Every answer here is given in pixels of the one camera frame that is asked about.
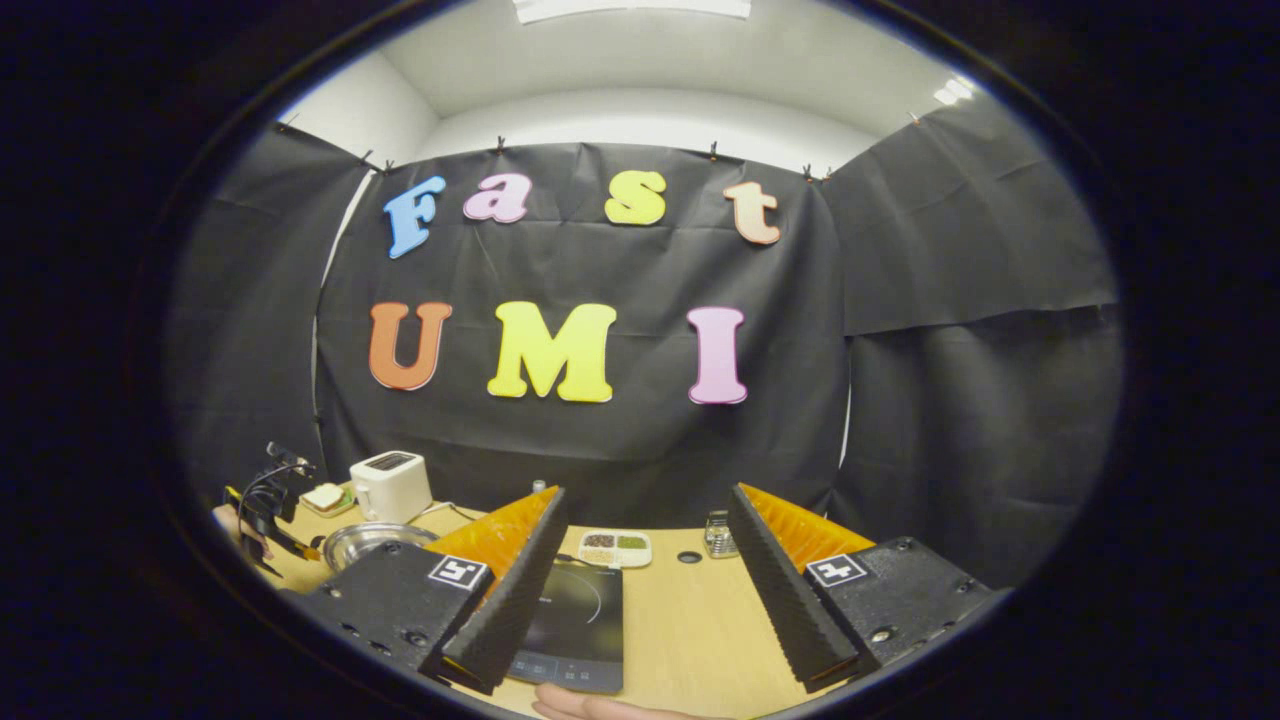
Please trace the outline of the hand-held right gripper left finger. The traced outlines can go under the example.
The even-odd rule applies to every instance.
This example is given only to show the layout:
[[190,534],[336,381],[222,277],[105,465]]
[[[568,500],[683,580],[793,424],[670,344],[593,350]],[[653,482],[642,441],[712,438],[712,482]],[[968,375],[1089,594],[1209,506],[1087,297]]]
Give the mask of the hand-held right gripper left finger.
[[387,541],[300,603],[388,666],[489,694],[530,628],[564,538],[552,486],[426,546]]

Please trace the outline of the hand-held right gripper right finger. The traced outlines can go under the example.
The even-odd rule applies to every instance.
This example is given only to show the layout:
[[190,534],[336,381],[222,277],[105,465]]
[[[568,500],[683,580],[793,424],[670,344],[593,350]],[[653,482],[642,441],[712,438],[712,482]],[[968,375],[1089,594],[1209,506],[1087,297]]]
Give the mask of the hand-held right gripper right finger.
[[904,661],[1009,594],[919,539],[876,543],[745,483],[732,489],[728,527],[809,692]]

